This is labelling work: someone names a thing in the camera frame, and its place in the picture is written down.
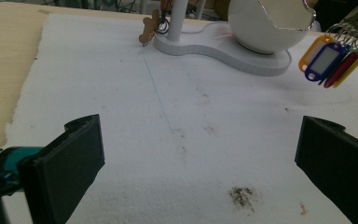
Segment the blue key tag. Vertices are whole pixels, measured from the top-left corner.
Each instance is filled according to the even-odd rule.
[[[338,42],[325,44],[305,70],[305,78],[309,81],[320,81],[345,56],[346,49]]]

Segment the wooden table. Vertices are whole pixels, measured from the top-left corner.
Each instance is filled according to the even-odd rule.
[[[50,12],[106,18],[141,20],[137,14],[48,7],[19,3],[0,3],[0,147],[6,142],[5,128],[10,125]],[[186,21],[205,24],[207,21]]]

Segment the key tag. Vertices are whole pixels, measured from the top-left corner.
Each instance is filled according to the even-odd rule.
[[[326,73],[326,75],[324,76],[324,78],[322,78],[322,80],[319,82],[318,85],[322,85],[326,80],[329,80],[335,73],[336,71],[342,66],[344,60],[351,55],[352,51],[351,51],[351,45],[345,45],[345,53],[344,55],[341,57],[341,60],[337,63],[335,63],[334,66],[332,66],[329,71]]]
[[[346,72],[349,71],[351,66],[356,63],[358,60],[358,52],[351,52],[341,63],[339,63],[339,67],[334,71],[333,75],[328,78],[324,87],[329,88],[334,85]]]
[[[324,79],[345,53],[346,49],[338,42],[325,44],[305,70],[305,78],[313,82]]]
[[[351,67],[342,75],[342,77],[334,83],[334,88],[337,88],[345,79],[357,68],[358,66],[358,59],[351,65]]]
[[[334,42],[334,38],[331,37],[330,35],[321,35],[318,38],[316,38],[308,48],[307,52],[305,52],[305,54],[298,62],[298,68],[300,69],[300,71],[305,72],[307,66],[310,65],[312,60],[315,58],[318,52],[321,51],[324,45],[333,42]]]

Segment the red key tag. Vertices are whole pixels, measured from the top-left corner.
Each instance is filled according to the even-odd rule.
[[[305,78],[313,82],[324,79],[345,56],[345,52],[337,42],[325,44],[305,70]]]
[[[322,83],[324,83],[327,79],[329,79],[332,75],[334,75],[336,73],[336,71],[338,70],[338,68],[341,66],[342,62],[349,56],[351,55],[351,46],[350,45],[346,45],[345,46],[345,54],[342,56],[341,60],[336,63],[326,74],[326,76],[324,76],[324,78],[322,78],[322,80],[319,82],[319,85],[322,85]]]
[[[340,63],[339,68],[334,72],[334,74],[328,78],[325,83],[324,87],[329,88],[333,86],[347,71],[350,67],[357,61],[358,53],[352,52],[348,55],[342,63]]]
[[[353,63],[353,65],[342,75],[342,77],[339,78],[339,80],[334,83],[334,88],[337,88],[341,83],[357,68],[358,66],[358,59],[356,62]]]

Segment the dirt stain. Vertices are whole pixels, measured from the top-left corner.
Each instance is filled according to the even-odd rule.
[[[216,135],[217,134],[216,129],[213,126],[210,126],[210,125],[208,125],[206,127],[203,127],[203,130],[205,132],[207,132],[208,134],[210,134],[210,135]]]
[[[253,188],[234,187],[228,192],[232,202],[243,209],[255,212],[253,203],[258,202],[259,195]]]
[[[308,214],[307,208],[305,207],[305,205],[303,203],[299,203],[299,204],[300,204],[300,207],[302,209],[301,216],[306,217],[307,214]]]

